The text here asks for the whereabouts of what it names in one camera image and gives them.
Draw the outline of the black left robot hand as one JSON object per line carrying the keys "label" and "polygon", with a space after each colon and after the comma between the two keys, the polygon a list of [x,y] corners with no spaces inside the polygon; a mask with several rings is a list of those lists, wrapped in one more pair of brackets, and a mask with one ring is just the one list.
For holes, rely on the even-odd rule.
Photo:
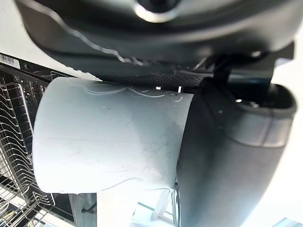
{"label": "black left robot hand", "polygon": [[18,0],[47,55],[108,82],[194,93],[175,182],[179,227],[239,227],[284,152],[297,104],[271,83],[300,0]]}

